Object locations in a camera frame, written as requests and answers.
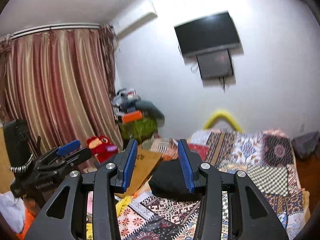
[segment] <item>white cloth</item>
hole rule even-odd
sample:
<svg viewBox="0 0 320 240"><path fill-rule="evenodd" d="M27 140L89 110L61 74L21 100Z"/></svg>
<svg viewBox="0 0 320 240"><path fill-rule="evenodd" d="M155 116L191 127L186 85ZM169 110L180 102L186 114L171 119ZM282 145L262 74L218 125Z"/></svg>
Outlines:
<svg viewBox="0 0 320 240"><path fill-rule="evenodd" d="M22 232L25 220L25 206L21 198L14 198L11 191L0 194L0 212L15 233Z"/></svg>

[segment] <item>orange box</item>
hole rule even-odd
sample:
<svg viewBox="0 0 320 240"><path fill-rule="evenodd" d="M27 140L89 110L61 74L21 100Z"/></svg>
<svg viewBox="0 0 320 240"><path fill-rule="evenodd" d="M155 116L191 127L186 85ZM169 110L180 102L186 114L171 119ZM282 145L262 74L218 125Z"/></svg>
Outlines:
<svg viewBox="0 0 320 240"><path fill-rule="evenodd" d="M132 113L128 113L128 114L125 114L124 116L122 116L122 122L129 123L129 122L133 122L136 120L140 120L142 118L143 118L142 113L140 110L138 110L138 111L134 111Z"/></svg>

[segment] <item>pile of clutter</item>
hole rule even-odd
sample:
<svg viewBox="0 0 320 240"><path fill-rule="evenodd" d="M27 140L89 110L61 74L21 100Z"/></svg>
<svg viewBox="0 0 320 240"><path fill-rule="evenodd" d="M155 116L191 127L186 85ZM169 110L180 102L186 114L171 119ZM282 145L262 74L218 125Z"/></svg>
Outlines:
<svg viewBox="0 0 320 240"><path fill-rule="evenodd" d="M142 143L164 125L162 112L152 102L141 100L133 88L119 90L111 103L125 145L131 138Z"/></svg>

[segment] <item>curtain rod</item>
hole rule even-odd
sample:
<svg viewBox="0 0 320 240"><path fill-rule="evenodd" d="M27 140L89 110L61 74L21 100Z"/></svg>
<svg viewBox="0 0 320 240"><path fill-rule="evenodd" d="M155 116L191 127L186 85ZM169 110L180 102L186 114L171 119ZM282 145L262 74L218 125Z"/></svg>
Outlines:
<svg viewBox="0 0 320 240"><path fill-rule="evenodd" d="M15 32L9 35L10 39L20 38L22 36L45 32L49 30L62 30L62 29L98 29L99 24L97 23L58 23L58 24L49 24L49 25L42 25L38 27L32 27L28 29L24 29L18 32Z"/></svg>

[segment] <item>wooden floor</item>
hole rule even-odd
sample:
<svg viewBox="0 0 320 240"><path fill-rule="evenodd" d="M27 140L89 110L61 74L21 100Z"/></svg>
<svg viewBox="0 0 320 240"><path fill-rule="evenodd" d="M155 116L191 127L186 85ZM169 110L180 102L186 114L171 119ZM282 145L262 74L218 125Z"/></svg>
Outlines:
<svg viewBox="0 0 320 240"><path fill-rule="evenodd" d="M307 160L297 160L297 169L301 187L310 192L310 213L315 209L318 201L320 201L320 158L312 154Z"/></svg>

